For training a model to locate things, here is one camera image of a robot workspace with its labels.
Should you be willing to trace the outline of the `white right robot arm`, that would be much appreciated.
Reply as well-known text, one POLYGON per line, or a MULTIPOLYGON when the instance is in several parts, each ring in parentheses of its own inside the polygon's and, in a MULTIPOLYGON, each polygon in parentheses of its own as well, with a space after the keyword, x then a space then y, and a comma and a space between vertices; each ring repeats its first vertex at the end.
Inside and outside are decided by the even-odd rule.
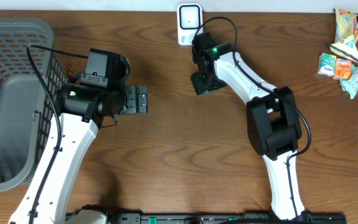
POLYGON ((192 76, 195 90, 201 95, 228 85, 246 104, 248 138, 267 166, 272 211, 281 220, 293 220, 305 209, 294 157, 301 138, 300 121, 296 112, 274 95, 279 93, 293 102, 293 93, 267 83, 232 50, 229 43, 193 44, 193 61, 199 68, 192 76))

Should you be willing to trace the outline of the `light blue wipes pack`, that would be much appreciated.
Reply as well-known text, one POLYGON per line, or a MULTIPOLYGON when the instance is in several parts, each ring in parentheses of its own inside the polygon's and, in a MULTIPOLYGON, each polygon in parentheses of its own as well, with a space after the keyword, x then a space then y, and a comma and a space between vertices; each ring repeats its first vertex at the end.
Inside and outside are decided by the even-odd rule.
POLYGON ((358 92, 358 67, 355 65, 351 68, 351 77, 348 80, 339 81, 342 91, 349 94, 350 99, 354 99, 358 92))

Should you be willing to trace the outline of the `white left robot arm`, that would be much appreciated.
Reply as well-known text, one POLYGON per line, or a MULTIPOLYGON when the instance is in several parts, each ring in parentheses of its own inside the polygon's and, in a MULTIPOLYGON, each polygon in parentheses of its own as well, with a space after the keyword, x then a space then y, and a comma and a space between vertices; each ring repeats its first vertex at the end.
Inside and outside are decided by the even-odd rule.
POLYGON ((10 223, 108 223, 109 215, 90 205, 66 216, 84 156, 106 116, 146 114, 145 85, 112 89, 66 83, 55 100, 47 144, 32 182, 10 223))

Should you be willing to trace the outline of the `teal tissue pack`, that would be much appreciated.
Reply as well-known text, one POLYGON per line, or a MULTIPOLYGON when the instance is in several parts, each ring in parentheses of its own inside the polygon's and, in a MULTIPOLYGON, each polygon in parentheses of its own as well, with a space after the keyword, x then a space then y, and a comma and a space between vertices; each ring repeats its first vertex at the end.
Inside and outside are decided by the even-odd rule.
POLYGON ((322 53, 319 56, 318 70, 319 75, 332 77, 335 74, 336 56, 331 54, 322 53))

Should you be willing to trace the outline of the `orange white snack bag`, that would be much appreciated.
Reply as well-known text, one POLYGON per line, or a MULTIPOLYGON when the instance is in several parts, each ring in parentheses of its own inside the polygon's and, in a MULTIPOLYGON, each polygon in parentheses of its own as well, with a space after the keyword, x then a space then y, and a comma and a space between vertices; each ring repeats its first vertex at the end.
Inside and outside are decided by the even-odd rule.
POLYGON ((334 9, 334 13, 336 33, 329 49, 338 56, 358 63, 358 15, 338 8, 334 9))

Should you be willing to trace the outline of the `orange tissue pack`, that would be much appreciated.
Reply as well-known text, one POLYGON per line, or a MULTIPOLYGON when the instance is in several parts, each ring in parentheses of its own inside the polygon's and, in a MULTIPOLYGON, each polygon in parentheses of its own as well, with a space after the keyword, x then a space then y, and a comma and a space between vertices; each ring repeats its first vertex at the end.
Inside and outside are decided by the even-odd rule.
POLYGON ((351 77, 352 62, 350 60, 337 58, 335 64, 335 72, 333 79, 335 80, 348 80, 351 77))

